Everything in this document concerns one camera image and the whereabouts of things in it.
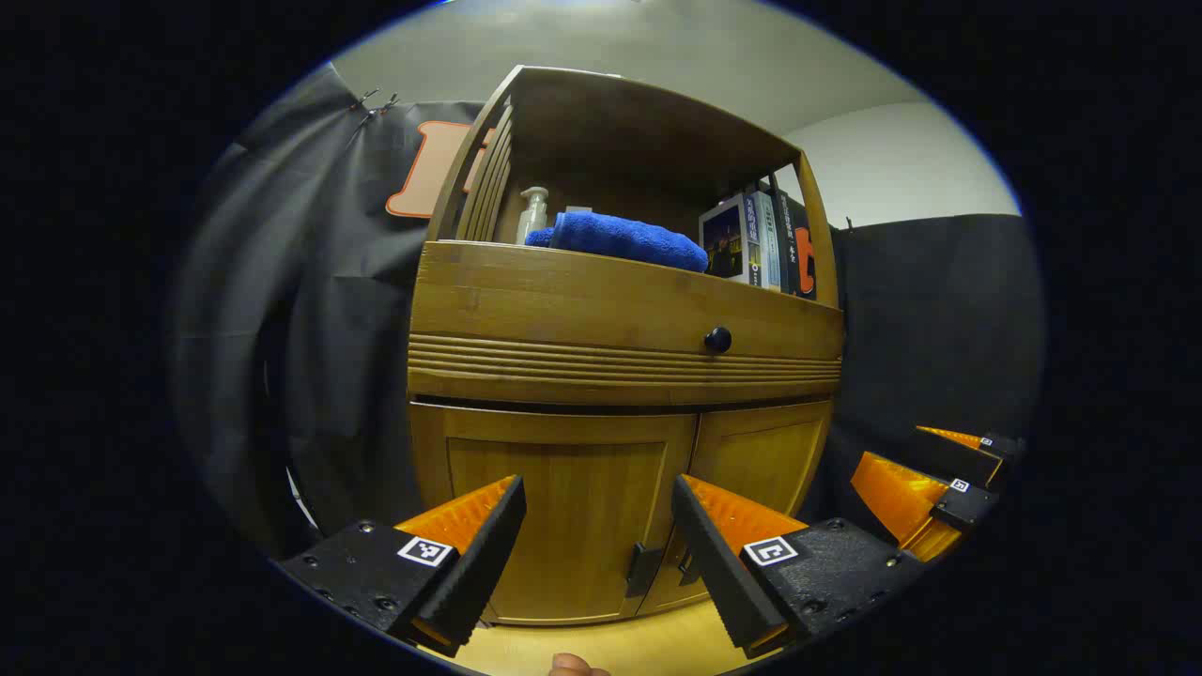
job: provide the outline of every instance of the wooden cabinet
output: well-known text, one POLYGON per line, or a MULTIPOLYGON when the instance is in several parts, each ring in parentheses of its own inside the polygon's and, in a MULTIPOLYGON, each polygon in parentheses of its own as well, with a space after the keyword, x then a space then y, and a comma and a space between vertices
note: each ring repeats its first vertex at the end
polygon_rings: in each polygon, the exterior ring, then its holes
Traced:
POLYGON ((439 504, 510 474, 526 516, 486 619, 582 624, 629 617, 636 542, 662 548, 671 490, 696 415, 575 416, 410 407, 423 499, 439 504))
POLYGON ((704 598, 701 582, 679 585, 672 481, 688 469, 797 509, 843 368, 838 297, 822 198, 799 148, 657 87, 514 69, 439 194, 407 354, 426 504, 507 474, 525 479, 526 517, 486 619, 603 622, 704 598), (582 204, 696 241, 697 217, 786 165, 809 223, 813 301, 514 245, 520 192, 532 185, 549 191, 552 223, 582 204), (719 326, 732 336, 724 352, 704 344, 719 326), (627 598, 636 542, 666 548, 650 591, 627 598))
MULTIPOLYGON (((814 480, 831 420, 831 402, 701 416, 689 474, 792 515, 814 480)), ((639 615, 708 598, 701 580, 680 585, 684 542, 673 536, 639 615)))

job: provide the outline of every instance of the book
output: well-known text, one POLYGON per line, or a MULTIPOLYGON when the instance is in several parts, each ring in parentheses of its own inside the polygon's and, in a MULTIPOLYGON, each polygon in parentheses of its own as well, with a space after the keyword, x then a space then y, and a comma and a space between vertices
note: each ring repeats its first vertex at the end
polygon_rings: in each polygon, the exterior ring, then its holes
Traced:
POLYGON ((776 214, 772 207, 772 197, 767 192, 756 190, 755 198, 758 207, 757 214, 762 225, 761 239, 764 242, 764 249, 767 250, 766 267, 768 268, 768 286, 773 291, 789 293, 789 268, 781 259, 785 248, 781 247, 780 242, 780 238, 784 237, 785 226, 776 225, 776 214))
POLYGON ((816 278, 814 275, 814 243, 810 241, 810 226, 805 221, 805 209, 797 202, 789 198, 779 186, 775 188, 775 203, 778 212, 785 221, 785 229, 792 235, 793 245, 797 248, 797 292, 802 298, 814 300, 817 297, 816 278))
POLYGON ((797 239, 789 218, 789 195, 776 185, 776 174, 768 174, 768 196, 776 220, 776 244, 780 248, 780 290, 802 296, 801 274, 797 268, 797 239))
POLYGON ((746 214, 742 195, 726 200, 697 219, 697 241, 709 256, 706 274, 760 286, 758 232, 749 227, 746 214))
POLYGON ((762 272, 763 289, 770 291, 780 291, 780 271, 773 271, 774 256, 772 254, 772 238, 768 237, 767 219, 763 214, 763 206, 760 203, 760 198, 756 196, 757 185, 755 183, 749 183, 743 190, 744 198, 750 198, 751 206, 748 207, 748 227, 751 227, 751 223, 755 223, 756 232, 760 236, 760 267, 762 272))
POLYGON ((763 278, 762 260, 763 247, 760 243, 760 220, 756 219, 755 214, 755 200, 745 192, 737 195, 736 198, 743 200, 743 215, 746 221, 748 284, 766 289, 767 280, 763 278))

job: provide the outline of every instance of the blue towel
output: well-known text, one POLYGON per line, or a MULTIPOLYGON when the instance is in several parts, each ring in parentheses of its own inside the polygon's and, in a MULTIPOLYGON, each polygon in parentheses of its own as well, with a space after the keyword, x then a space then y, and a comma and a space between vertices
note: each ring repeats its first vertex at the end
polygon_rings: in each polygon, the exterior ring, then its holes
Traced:
POLYGON ((553 249, 569 249, 602 256, 617 256, 644 263, 706 272, 709 256, 684 235, 657 225, 626 220, 593 212, 555 214, 555 226, 526 235, 526 244, 546 247, 551 233, 553 249))
POLYGON ((554 233, 554 227, 531 230, 526 232, 526 247, 551 247, 551 236, 554 233))

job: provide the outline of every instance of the book spine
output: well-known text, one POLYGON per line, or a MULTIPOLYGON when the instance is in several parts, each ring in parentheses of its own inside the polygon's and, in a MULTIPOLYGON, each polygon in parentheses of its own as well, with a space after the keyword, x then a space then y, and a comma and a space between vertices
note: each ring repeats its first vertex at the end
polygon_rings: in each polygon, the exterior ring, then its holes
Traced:
POLYGON ((817 279, 814 277, 814 242, 810 239, 810 225, 805 220, 805 207, 797 209, 787 204, 792 219, 793 238, 797 241, 797 272, 801 278, 803 298, 817 297, 817 279))
POLYGON ((802 289, 802 278, 805 277, 807 272, 802 269, 802 266, 808 266, 809 261, 802 260, 801 251, 797 248, 797 231, 793 229, 793 218, 789 210, 789 195, 778 188, 775 197, 776 210, 784 221, 785 239, 789 245, 790 285, 793 289, 795 296, 804 298, 807 297, 807 293, 802 289))
POLYGON ((787 272, 780 265, 780 242, 776 232, 776 218, 772 213, 772 200, 763 191, 755 194, 756 204, 760 207, 760 221, 763 224, 761 239, 767 242, 768 249, 768 285, 773 291, 784 291, 789 284, 785 281, 787 272))
POLYGON ((755 200, 743 195, 743 213, 748 226, 748 284, 763 287, 763 274, 760 269, 760 221, 755 218, 755 200))
POLYGON ((797 271, 797 242, 793 239, 793 229, 789 227, 785 215, 781 213, 784 206, 781 200, 787 200, 776 185, 776 176, 768 177, 770 188, 768 201, 772 203, 772 213, 776 220, 776 243, 780 248, 780 290, 792 296, 801 296, 799 274, 797 271))

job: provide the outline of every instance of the cabinet door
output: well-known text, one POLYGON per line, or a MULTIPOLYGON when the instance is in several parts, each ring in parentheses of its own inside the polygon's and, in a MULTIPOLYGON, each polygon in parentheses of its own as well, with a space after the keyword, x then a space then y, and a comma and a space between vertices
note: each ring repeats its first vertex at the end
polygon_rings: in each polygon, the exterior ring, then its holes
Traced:
POLYGON ((486 619, 584 624, 629 617, 636 542, 662 548, 672 481, 685 470, 696 415, 577 416, 410 405, 427 504, 510 474, 526 516, 486 619))
MULTIPOLYGON (((831 402, 707 413, 697 427, 689 474, 790 516, 817 469, 831 425, 831 402)), ((709 597, 698 579, 682 582, 685 544, 673 533, 639 615, 709 597)))

